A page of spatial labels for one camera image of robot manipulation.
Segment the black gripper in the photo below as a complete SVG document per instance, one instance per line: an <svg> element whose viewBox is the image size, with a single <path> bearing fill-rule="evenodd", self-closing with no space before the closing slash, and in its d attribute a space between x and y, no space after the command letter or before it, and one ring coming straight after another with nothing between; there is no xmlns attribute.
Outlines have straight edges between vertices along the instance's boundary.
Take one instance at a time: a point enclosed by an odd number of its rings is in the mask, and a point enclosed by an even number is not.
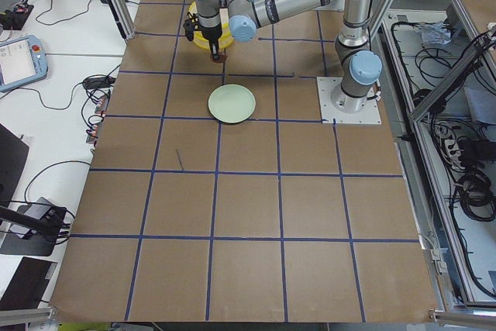
<svg viewBox="0 0 496 331"><path fill-rule="evenodd" d="M222 36L222 24L219 17L200 17L201 33L209 42L211 60L219 60L219 40Z"/></svg>

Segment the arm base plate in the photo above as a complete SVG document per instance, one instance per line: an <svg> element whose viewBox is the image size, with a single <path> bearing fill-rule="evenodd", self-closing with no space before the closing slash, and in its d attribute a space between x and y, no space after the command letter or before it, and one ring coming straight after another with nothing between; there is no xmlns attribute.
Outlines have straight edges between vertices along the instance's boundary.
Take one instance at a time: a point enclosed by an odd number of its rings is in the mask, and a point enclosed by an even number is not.
<svg viewBox="0 0 496 331"><path fill-rule="evenodd" d="M382 123L375 91L362 98L346 96L341 77L317 77L321 119L326 124L378 126Z"/></svg>

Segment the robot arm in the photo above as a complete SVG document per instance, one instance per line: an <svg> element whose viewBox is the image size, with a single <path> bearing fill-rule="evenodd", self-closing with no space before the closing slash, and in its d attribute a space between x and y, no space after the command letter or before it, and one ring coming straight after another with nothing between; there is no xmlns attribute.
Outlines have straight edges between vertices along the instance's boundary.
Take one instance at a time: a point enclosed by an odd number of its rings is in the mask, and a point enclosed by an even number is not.
<svg viewBox="0 0 496 331"><path fill-rule="evenodd" d="M276 24L339 0L195 0L197 11L188 14L183 27L188 40L200 32L208 41L211 59L222 63L226 55L221 52L221 9L229 16L229 31L240 42L251 41L257 30ZM367 45L371 0L343 0L343 24L336 37L336 52L343 68L343 79L331 93L333 106L341 112L355 114L363 109L371 87L381 71L381 59Z"/></svg>

